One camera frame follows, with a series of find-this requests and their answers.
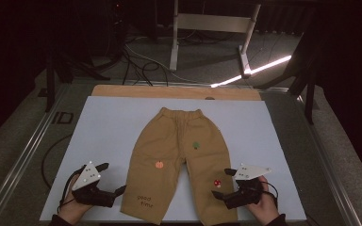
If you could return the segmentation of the pale blue table mat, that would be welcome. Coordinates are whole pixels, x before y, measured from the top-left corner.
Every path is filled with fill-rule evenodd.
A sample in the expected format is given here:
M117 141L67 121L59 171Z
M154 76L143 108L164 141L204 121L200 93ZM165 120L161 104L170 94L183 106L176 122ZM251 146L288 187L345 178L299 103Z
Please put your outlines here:
M279 193L278 207L290 222L305 220L303 206L284 152L263 101L225 101L90 96L64 154L40 220L57 212L69 176L84 164L108 163L98 187L112 191L125 184L132 149L142 128L161 108L200 109L222 132L231 167L268 168L267 180Z

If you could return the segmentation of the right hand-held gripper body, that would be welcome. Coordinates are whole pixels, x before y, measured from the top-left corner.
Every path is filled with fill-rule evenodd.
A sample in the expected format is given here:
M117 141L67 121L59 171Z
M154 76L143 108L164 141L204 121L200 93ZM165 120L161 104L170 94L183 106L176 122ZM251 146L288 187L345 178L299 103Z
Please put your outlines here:
M258 177L271 171L270 168L241 164L237 168L237 173L232 176L238 185L238 190L224 196L226 207L233 209L247 204L257 204L263 193Z

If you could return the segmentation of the black metal stand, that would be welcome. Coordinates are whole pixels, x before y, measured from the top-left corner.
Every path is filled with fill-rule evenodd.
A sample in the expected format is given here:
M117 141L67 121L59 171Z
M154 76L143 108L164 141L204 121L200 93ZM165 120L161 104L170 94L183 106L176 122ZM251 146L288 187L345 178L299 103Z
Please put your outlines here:
M294 77L292 84L288 88L288 93L292 96L298 96L306 89L304 115L310 124L313 123L312 109L317 76L316 64L320 49L321 39L314 38L305 32L284 71L264 84L257 86L258 89L268 89L290 77Z
M56 101L55 73L58 74L58 77L62 82L71 83L74 76L69 69L70 66L75 67L96 80L108 80L108 77L104 77L93 69L84 66L82 63L63 52L48 53L46 55L46 112L49 112L53 108Z

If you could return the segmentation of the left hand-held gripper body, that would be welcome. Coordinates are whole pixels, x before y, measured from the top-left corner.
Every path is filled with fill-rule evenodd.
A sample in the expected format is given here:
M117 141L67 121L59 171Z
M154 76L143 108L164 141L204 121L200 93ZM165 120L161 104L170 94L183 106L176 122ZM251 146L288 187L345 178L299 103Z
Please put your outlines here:
M101 174L92 162L85 165L71 188L75 200L86 205L112 207L114 195L97 187L100 179Z

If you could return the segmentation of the person's left hand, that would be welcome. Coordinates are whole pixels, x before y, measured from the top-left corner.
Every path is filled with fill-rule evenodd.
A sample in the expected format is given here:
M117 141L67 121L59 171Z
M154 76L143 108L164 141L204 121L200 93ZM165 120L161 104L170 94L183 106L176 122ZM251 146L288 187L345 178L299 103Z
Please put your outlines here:
M91 205L79 203L74 199L72 186L77 180L78 174L70 182L64 204L59 208L58 216L71 225L75 225L91 209Z

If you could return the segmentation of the person's right hand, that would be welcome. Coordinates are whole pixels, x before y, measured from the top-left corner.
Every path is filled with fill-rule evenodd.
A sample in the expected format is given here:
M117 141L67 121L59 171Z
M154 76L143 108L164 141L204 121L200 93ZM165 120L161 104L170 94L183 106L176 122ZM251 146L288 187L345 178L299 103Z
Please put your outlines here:
M261 226L267 226L279 216L276 204L268 188L268 181L264 176L259 176L258 180L262 184L263 193L257 204L247 204L246 208L251 212Z

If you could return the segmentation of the metal floor rail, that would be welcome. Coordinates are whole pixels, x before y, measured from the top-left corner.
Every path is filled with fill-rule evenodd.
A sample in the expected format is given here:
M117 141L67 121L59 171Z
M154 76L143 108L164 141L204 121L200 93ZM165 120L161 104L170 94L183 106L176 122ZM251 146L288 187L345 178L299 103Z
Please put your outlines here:
M296 97L304 115L306 89ZM349 183L357 175L358 158L353 145L321 89L314 90L312 120L308 121L324 176L346 226L362 226L351 198Z
M18 185L21 180L25 169L27 168L30 160L32 159L34 153L37 151L41 140L46 133L51 121L53 120L54 114L58 109L59 102L63 99L63 96L69 89L69 85L61 85L58 89L58 92L54 95L55 101L51 106L50 110L43 114L41 120L39 121L36 129L34 130L29 141L26 143L21 154L16 159L12 165L10 171L8 172L3 184L0 186L0 215L3 209L6 207L10 196L12 195L15 187Z

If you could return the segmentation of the white metal table frame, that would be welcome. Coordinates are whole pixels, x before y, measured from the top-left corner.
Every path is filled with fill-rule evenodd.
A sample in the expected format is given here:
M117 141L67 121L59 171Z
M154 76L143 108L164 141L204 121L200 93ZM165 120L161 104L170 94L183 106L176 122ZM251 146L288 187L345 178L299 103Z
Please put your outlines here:
M174 0L173 6L173 45L170 58L170 70L177 70L178 59L178 30L204 30L231 33L244 33L245 42L239 47L239 58L243 75L251 75L252 70L247 57L247 49L254 32L256 19L261 5L255 4L250 17L234 17L208 14L180 13L178 0Z

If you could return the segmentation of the brown pants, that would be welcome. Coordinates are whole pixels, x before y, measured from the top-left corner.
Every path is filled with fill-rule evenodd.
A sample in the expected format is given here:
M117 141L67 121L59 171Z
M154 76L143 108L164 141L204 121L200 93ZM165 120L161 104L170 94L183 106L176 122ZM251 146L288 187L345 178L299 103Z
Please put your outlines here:
M229 209L213 193L234 191L225 174L231 167L220 129L204 113L163 107L140 133L130 158L121 212L160 224L177 188L182 166L189 173L195 211L204 226L233 222Z

